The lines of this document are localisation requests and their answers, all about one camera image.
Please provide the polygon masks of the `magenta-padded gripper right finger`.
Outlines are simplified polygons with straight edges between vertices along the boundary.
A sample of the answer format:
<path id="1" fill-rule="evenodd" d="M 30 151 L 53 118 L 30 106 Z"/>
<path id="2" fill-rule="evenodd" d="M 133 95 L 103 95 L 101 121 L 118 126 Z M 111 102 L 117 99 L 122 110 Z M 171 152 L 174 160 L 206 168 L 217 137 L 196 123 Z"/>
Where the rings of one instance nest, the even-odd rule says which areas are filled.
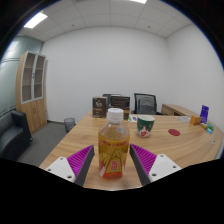
<path id="1" fill-rule="evenodd" d="M 130 155 L 143 186 L 181 170 L 165 154 L 154 153 L 134 144 L 130 145 Z"/>

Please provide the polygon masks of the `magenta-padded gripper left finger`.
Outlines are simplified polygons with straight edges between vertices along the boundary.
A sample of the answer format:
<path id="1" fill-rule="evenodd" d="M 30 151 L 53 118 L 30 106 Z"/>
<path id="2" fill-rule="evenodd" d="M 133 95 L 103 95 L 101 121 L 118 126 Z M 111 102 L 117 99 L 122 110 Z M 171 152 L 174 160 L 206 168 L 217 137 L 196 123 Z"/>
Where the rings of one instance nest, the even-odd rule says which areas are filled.
<path id="1" fill-rule="evenodd" d="M 69 157 L 59 157 L 46 168 L 46 171 L 82 186 L 93 157 L 94 146 L 90 145 Z"/>

